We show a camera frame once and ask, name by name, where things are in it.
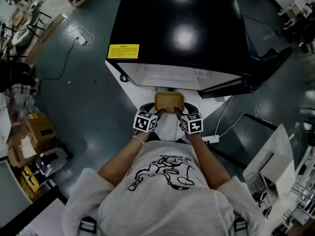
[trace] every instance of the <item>white base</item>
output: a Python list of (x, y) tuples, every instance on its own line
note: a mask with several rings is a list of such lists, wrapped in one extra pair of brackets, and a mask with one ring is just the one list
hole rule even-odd
[[(154, 102), (157, 91), (156, 87), (140, 87), (134, 85), (132, 82), (121, 82), (119, 78), (120, 72), (117, 71), (117, 69), (114, 68), (108, 61), (105, 61), (105, 64), (137, 109), (139, 109), (142, 105)], [(199, 112), (202, 114), (203, 119), (208, 117), (223, 103), (217, 102), (214, 98), (202, 99), (195, 90), (176, 89), (176, 92), (183, 94), (185, 102), (197, 107)], [(179, 124), (180, 122), (175, 114), (164, 113), (161, 116), (161, 119), (157, 122), (155, 133), (161, 140), (176, 141), (185, 136), (184, 132), (179, 127)]]
[(219, 135), (204, 136), (204, 137), (202, 137), (202, 140), (204, 140), (205, 142), (209, 142), (211, 144), (218, 143), (219, 142)]

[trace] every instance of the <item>cable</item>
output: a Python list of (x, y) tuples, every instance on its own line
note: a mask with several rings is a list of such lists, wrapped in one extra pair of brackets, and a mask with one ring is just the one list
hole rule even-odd
[(20, 88), (20, 87), (16, 87), (16, 86), (11, 86), (12, 88), (16, 88), (16, 89), (24, 89), (24, 90), (28, 90), (28, 91), (30, 91), (30, 93), (35, 93), (35, 92), (37, 92), (37, 90), (36, 89), (28, 89), (28, 88)]
[(3, 110), (5, 110), (8, 106), (9, 106), (9, 104), (6, 105), (4, 108), (0, 109), (0, 112), (3, 111)]
[[(234, 97), (234, 96), (231, 97), (230, 102), (229, 102), (229, 103), (227, 104), (227, 106), (225, 107), (225, 109), (224, 109), (224, 111), (223, 111), (223, 113), (222, 113), (222, 115), (221, 115), (221, 117), (220, 117), (220, 119), (219, 119), (219, 121), (218, 121), (217, 128), (216, 128), (216, 131), (215, 131), (215, 135), (217, 134), (217, 130), (218, 130), (219, 123), (220, 123), (220, 121), (221, 121), (221, 119), (222, 119), (222, 117), (223, 117), (223, 115), (224, 115), (224, 113), (225, 113), (225, 111), (226, 111), (228, 105), (230, 105), (230, 103), (231, 103), (233, 97)], [(219, 137), (225, 135), (232, 127), (234, 127), (234, 126), (237, 124), (237, 122), (240, 120), (240, 118), (241, 118), (244, 114), (246, 114), (246, 113), (242, 113), (242, 114), (240, 115), (240, 117), (238, 117), (238, 119), (236, 120), (236, 122), (235, 122), (232, 126), (230, 126), (222, 135), (219, 135)], [(258, 115), (258, 108), (255, 108), (255, 109), (254, 109), (254, 115), (255, 115), (255, 117), (257, 118), (257, 115)]]
[(75, 41), (76, 41), (78, 38), (79, 38), (79, 37), (75, 38), (75, 40), (74, 40), (73, 43), (72, 43), (72, 46), (71, 46), (70, 50), (69, 50), (68, 53), (67, 53), (67, 57), (65, 58), (64, 65), (63, 65), (63, 71), (62, 71), (61, 75), (60, 75), (58, 78), (49, 78), (49, 77), (41, 78), (41, 80), (40, 80), (40, 82), (39, 82), (39, 89), (40, 89), (40, 86), (41, 86), (41, 83), (43, 82), (43, 80), (56, 80), (56, 81), (57, 81), (57, 80), (59, 80), (59, 79), (63, 76), (64, 71), (65, 71), (65, 65), (67, 64), (67, 60), (68, 60), (69, 54), (70, 54), (71, 50), (72, 50), (73, 47), (74, 47)]
[(217, 135), (217, 130), (218, 130), (219, 123), (220, 123), (220, 121), (221, 121), (221, 119), (222, 119), (222, 117), (223, 117), (223, 115), (224, 115), (224, 113), (225, 113), (225, 110), (227, 109), (228, 105), (230, 105), (230, 103), (231, 103), (233, 97), (234, 97), (234, 95), (231, 97), (231, 100), (229, 101), (229, 103), (228, 103), (227, 106), (225, 107), (225, 109), (224, 109), (224, 111), (223, 111), (223, 113), (222, 113), (222, 115), (221, 115), (221, 117), (220, 117), (220, 119), (219, 119), (219, 121), (218, 121), (217, 128), (216, 128), (216, 131), (215, 131), (215, 135)]
[(94, 40), (93, 40), (93, 42), (92, 42), (91, 44), (85, 44), (85, 45), (82, 45), (82, 46), (88, 46), (88, 45), (93, 45), (93, 44), (94, 44), (94, 42), (95, 42), (95, 36), (94, 36), (92, 33), (90, 33), (87, 29), (85, 29), (83, 26), (80, 26), (80, 27), (78, 27), (77, 29), (68, 31), (69, 21), (68, 21), (68, 18), (67, 18), (67, 17), (66, 17), (65, 19), (67, 20), (67, 29), (66, 29), (66, 30), (67, 30), (68, 33), (72, 33), (72, 32), (74, 32), (74, 31), (76, 31), (76, 30), (82, 28), (82, 29), (86, 30), (86, 31), (88, 32), (88, 34), (90, 34), (90, 35), (93, 36)]
[(258, 118), (258, 117), (257, 117), (257, 115), (258, 115), (258, 108), (255, 108), (255, 109), (254, 109), (254, 114), (255, 114), (255, 117)]
[(236, 123), (240, 120), (240, 118), (241, 118), (244, 114), (246, 114), (246, 113), (242, 113), (242, 114), (240, 115), (240, 117), (238, 117), (237, 121), (236, 121), (232, 126), (230, 126), (230, 127), (229, 127), (222, 135), (220, 135), (219, 137), (224, 136), (232, 127), (234, 127), (234, 126), (236, 125)]
[(125, 77), (125, 75), (123, 75), (122, 73), (120, 74), (119, 79), (120, 79), (121, 82), (128, 82), (128, 81), (129, 81), (129, 80)]
[(255, 22), (259, 23), (259, 24), (262, 24), (262, 25), (263, 25), (263, 24), (266, 24), (266, 25), (268, 25), (268, 26), (270, 27), (270, 29), (272, 29), (277, 35), (282, 35), (280, 32), (278, 32), (277, 30), (273, 29), (273, 28), (270, 26), (270, 24), (268, 24), (268, 22), (266, 22), (266, 21), (261, 22), (261, 21), (258, 21), (258, 20), (256, 20), (256, 19), (251, 18), (251, 17), (249, 17), (249, 16), (247, 16), (247, 15), (244, 15), (244, 14), (242, 14), (242, 16), (243, 16), (243, 17), (246, 17), (246, 18), (249, 18), (249, 19), (251, 19), (251, 20), (253, 20), (253, 21), (255, 21)]
[(289, 140), (291, 141), (291, 140), (293, 139), (294, 134), (296, 133), (296, 131), (300, 131), (299, 149), (298, 149), (298, 152), (297, 152), (297, 162), (299, 162), (300, 148), (301, 148), (301, 140), (302, 140), (302, 131), (301, 131), (301, 129), (297, 128), (297, 129), (292, 133), (292, 135), (289, 136)]

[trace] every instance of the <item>person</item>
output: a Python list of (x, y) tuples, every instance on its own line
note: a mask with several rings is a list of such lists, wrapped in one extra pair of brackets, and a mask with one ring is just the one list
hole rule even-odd
[(15, 84), (23, 84), (36, 88), (38, 81), (26, 73), (31, 73), (34, 65), (19, 62), (7, 62), (0, 59), (0, 92), (6, 91)]
[(230, 178), (199, 134), (188, 135), (191, 145), (148, 136), (134, 136), (98, 173), (82, 171), (63, 213), (65, 236), (89, 235), (91, 218), (98, 236), (229, 236), (240, 217), (241, 235), (267, 235), (247, 185)]

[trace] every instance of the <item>gray floor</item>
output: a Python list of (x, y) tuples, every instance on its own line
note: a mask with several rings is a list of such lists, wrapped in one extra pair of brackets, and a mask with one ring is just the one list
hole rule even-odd
[[(238, 0), (243, 14), (260, 21), (267, 21), (280, 30), (283, 19), (277, 16), (276, 7), (268, 0)], [(35, 102), (46, 112), (63, 141), (74, 157), (55, 176), (57, 184), (70, 194), (74, 183), (84, 167), (98, 170), (107, 160), (117, 154), (132, 137), (132, 123), (136, 108), (114, 79), (105, 65), (111, 30), (120, 0), (88, 0), (69, 16), (70, 26), (84, 26), (96, 36), (94, 45), (76, 45), (71, 51), (65, 73), (58, 81), (44, 81), (41, 94)], [(259, 54), (270, 48), (281, 50), (289, 44), (277, 36), (266, 24), (259, 24), (245, 18), (246, 27)], [(66, 32), (64, 21), (48, 39), (35, 61), (37, 76), (58, 77), (74, 38)], [(91, 41), (86, 32), (84, 36)], [(253, 115), (258, 108), (258, 117), (274, 125), (283, 123), (291, 134), (304, 116), (302, 107), (314, 106), (311, 91), (314, 79), (312, 57), (303, 57), (299, 49), (288, 62), (277, 71), (254, 94), (237, 95), (228, 107), (218, 128), (222, 134), (243, 113)], [(226, 103), (205, 120), (203, 135), (214, 134)], [(271, 131), (253, 121), (242, 118), (239, 123), (220, 139), (216, 148), (248, 163), (271, 135)], [(295, 161), (298, 161), (299, 134), (292, 139)], [(303, 132), (301, 154), (305, 151)], [(231, 175), (241, 177), (241, 171), (222, 158)]]
[[(28, 3), (30, 4), (30, 6), (34, 2), (38, 2), (40, 11), (51, 16), (52, 20), (55, 19), (58, 14), (68, 16), (75, 9), (69, 3), (68, 0), (28, 0)], [(38, 26), (42, 27), (44, 29), (47, 28), (48, 25), (51, 23), (51, 19), (49, 19), (43, 15), (40, 18), (44, 22), (44, 24), (42, 25), (42, 24), (38, 23)], [(43, 31), (36, 29), (36, 33), (39, 36), (41, 36)], [(30, 41), (30, 43), (24, 48), (21, 55), (27, 56), (30, 53), (30, 51), (32, 50), (33, 46), (36, 44), (36, 42), (37, 42), (37, 37), (34, 36), (32, 38), (32, 40)]]

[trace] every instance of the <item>power strip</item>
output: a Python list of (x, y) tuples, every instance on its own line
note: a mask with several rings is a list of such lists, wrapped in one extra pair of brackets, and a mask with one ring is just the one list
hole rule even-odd
[(219, 142), (219, 135), (215, 136), (204, 136), (202, 137), (202, 140), (207, 144), (214, 144)]
[(87, 40), (83, 37), (82, 34), (79, 35), (79, 43), (81, 45), (85, 45), (87, 43)]

